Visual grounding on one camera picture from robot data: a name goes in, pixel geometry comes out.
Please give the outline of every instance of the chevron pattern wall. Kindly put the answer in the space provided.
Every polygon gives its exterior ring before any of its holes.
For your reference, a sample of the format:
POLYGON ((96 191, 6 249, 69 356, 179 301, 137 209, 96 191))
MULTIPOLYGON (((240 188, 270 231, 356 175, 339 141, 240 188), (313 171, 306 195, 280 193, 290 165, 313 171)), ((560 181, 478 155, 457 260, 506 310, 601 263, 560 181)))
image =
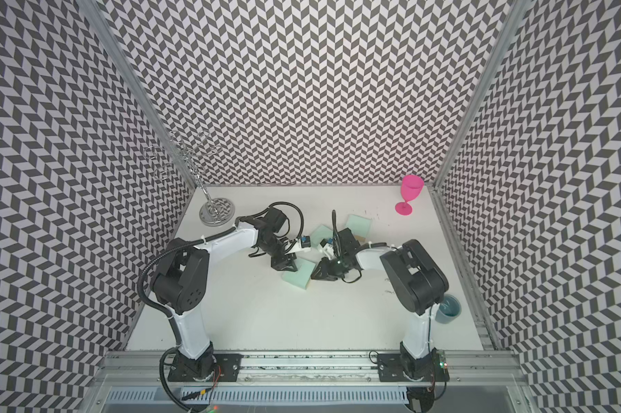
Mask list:
POLYGON ((538 0, 441 188, 547 412, 621 412, 621 1, 538 0))
POLYGON ((509 10, 507 0, 101 3, 211 184, 432 179, 509 10))
POLYGON ((0 411, 71 411, 190 195, 71 0, 0 1, 0 411))

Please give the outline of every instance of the glass base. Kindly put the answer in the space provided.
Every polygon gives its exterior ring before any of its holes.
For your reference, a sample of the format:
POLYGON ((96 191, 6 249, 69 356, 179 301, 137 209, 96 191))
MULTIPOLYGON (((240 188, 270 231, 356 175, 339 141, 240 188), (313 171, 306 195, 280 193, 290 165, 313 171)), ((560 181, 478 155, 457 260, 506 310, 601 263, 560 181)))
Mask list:
POLYGON ((214 208, 206 202, 200 208, 200 220, 208 227, 218 227, 234 216, 234 204, 226 198, 214 198, 214 208))
POLYGON ((412 213, 414 208, 406 202, 398 202, 395 204, 395 210, 400 215, 409 215, 412 213))

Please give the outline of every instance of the white table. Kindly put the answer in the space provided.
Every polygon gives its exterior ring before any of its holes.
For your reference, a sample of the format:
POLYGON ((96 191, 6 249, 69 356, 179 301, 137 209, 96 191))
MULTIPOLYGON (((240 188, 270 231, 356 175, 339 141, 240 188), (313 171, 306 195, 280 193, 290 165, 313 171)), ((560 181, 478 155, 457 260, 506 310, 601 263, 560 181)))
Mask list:
MULTIPOLYGON (((331 210, 341 229, 350 213, 372 219, 368 239, 401 245, 417 239, 446 274, 450 288, 462 304, 462 313, 447 325, 432 323, 433 338, 442 350, 482 350, 476 326, 466 305, 455 266, 437 215, 424 190, 412 201, 412 215, 394 210, 401 201, 398 186, 270 186, 210 188, 212 196, 226 197, 236 206, 236 216, 263 210, 272 202, 292 202, 303 211, 304 234, 319 225, 331 227, 331 210)), ((205 202, 196 191, 177 236, 199 239, 229 228, 206 227, 198 211, 205 202)), ((298 214, 281 210, 290 218, 290 235, 298 232, 298 214)), ((216 350, 397 350, 410 313, 393 292, 387 275, 364 271, 355 284, 310 280, 306 290, 281 280, 270 268, 269 256, 249 258, 253 249, 240 251, 220 262, 208 275, 201 302, 203 318, 216 350)), ((319 253, 299 254, 317 262, 319 253)), ((126 350, 164 350, 175 340, 165 316, 144 308, 126 350)))

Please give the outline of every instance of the chrome stand base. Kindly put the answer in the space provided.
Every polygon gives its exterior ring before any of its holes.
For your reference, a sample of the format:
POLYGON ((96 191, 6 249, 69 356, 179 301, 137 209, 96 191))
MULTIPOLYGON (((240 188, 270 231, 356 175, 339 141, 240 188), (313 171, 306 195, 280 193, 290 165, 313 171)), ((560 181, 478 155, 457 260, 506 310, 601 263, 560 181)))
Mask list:
POLYGON ((234 216, 234 204, 226 198, 214 198, 200 208, 200 220, 208 227, 218 227, 234 216))

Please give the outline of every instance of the metal bar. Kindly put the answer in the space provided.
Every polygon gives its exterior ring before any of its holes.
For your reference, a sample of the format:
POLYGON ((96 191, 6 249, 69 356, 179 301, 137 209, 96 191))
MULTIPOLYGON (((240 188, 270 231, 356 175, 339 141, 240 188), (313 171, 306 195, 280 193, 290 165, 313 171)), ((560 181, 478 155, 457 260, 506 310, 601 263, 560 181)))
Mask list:
POLYGON ((499 37, 496 39, 494 49, 485 63, 485 68, 482 72, 482 76, 480 76, 480 81, 476 85, 476 90, 474 90, 474 94, 471 96, 471 100, 466 107, 460 126, 455 132, 453 141, 451 141, 446 156, 439 167, 437 177, 434 179, 433 183, 437 188, 440 188, 441 185, 443 185, 444 180, 453 167, 457 154, 460 152, 460 149, 462 149, 462 145, 464 144, 466 134, 469 132, 471 123, 476 118, 476 115, 480 110, 480 105, 485 101, 487 92, 501 67, 501 63, 504 61, 505 53, 508 51, 508 47, 515 39, 517 29, 524 18, 526 10, 528 10, 532 2, 533 0, 515 0, 510 7, 510 12, 508 12, 508 15, 505 17, 504 26, 501 29, 499 37))
POLYGON ((439 192, 432 184, 429 184, 427 187, 430 191, 430 198, 432 199, 432 204, 437 212, 439 225, 441 225, 444 238, 448 244, 448 250, 453 257, 453 262, 455 263, 457 274, 459 276, 460 283, 462 283, 462 289, 464 290, 464 296, 466 297, 467 304, 469 305, 469 309, 473 315, 476 327, 485 327, 494 350, 500 349, 502 348, 501 340, 499 340, 499 336, 496 334, 494 322, 492 321, 490 313, 487 309, 485 299, 482 297, 480 289, 476 284, 476 276, 471 269, 469 260, 466 257, 466 252, 464 252, 460 238, 457 235, 457 231, 453 225, 453 220, 448 214, 446 204, 443 202, 443 198, 441 197, 441 192, 439 192))
POLYGON ((152 125, 152 128, 155 130, 155 135, 159 139, 162 147, 172 158, 173 164, 177 168, 178 172, 182 175, 184 181, 191 188, 194 188, 196 185, 186 167, 186 164, 180 157, 180 153, 175 145, 171 142, 168 131, 166 130, 164 123, 161 119, 159 119, 159 115, 150 101, 150 98, 146 94, 141 81, 136 77, 136 74, 134 74, 134 70, 127 62, 127 58, 123 54, 120 46, 117 44, 113 32, 109 28, 104 15, 99 9, 97 0, 76 0, 76 4, 78 4, 79 10, 81 10, 86 19, 88 19, 88 22, 95 31, 95 34, 97 34, 102 46, 104 46, 106 53, 111 58, 114 65, 116 65, 117 71, 120 73, 126 86, 133 94, 134 99, 141 107, 141 110, 145 114, 145 118, 147 118, 150 125, 152 125))
MULTIPOLYGON (((221 386, 390 386, 380 383, 368 351, 218 351, 241 353, 236 383, 221 386)), ((110 385, 152 385, 158 381, 160 351, 111 351, 98 380, 110 385)), ((524 383, 512 351, 445 351, 450 385, 511 386, 524 383)), ((409 381, 393 383, 409 386, 409 381)), ((430 382, 414 385, 429 386, 430 382)))

